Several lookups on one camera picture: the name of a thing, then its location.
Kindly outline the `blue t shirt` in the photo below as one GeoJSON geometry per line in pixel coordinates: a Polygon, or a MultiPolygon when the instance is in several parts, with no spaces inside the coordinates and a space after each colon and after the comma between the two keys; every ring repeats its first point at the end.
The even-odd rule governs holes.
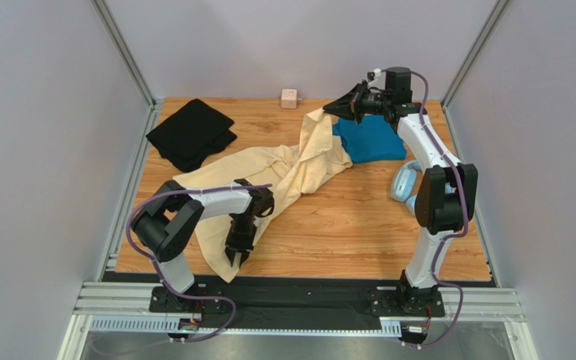
{"type": "Polygon", "coordinates": [[[381,115],[366,115],[360,124],[340,119],[331,128],[354,164],[402,161],[407,156],[402,139],[381,115]]]}

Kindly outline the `beige t shirt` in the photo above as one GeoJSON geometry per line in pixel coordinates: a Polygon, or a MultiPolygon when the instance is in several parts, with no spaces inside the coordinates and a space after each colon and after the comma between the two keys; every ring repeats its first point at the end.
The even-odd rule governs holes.
{"type": "Polygon", "coordinates": [[[173,176],[185,188],[216,188],[236,179],[252,185],[270,184],[274,212],[261,219],[253,240],[253,252],[240,266],[230,263],[225,241],[230,217],[202,220],[190,246],[184,251],[190,270],[230,282],[236,275],[264,275],[265,268],[282,269],[286,248],[280,235],[272,234],[279,217],[304,194],[313,194],[328,180],[352,165],[341,139],[332,133],[333,117],[322,109],[304,115],[296,145],[255,146],[226,155],[193,172],[173,176]]]}

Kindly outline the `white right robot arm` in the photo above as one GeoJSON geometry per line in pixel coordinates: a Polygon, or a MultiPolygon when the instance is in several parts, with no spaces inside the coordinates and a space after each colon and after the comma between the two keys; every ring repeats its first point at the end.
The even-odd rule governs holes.
{"type": "Polygon", "coordinates": [[[421,227],[415,252],[400,277],[396,304],[411,314],[438,300],[438,272],[452,240],[467,234],[473,216],[478,171],[454,156],[434,130],[425,102],[411,94],[373,90],[360,83],[343,97],[326,104],[325,113],[360,123],[379,115],[407,144],[423,172],[415,200],[421,227]]]}

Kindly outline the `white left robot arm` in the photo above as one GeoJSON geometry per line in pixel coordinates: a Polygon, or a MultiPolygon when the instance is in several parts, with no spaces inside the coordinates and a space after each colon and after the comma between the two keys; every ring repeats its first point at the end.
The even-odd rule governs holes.
{"type": "Polygon", "coordinates": [[[253,185],[236,179],[222,187],[182,187],[165,182],[130,214],[124,227],[131,247],[154,266],[168,293],[199,301],[187,291],[195,284],[184,252],[201,221],[227,215],[224,253],[231,266],[241,266],[254,249],[260,220],[275,210],[269,184],[253,185]]]}

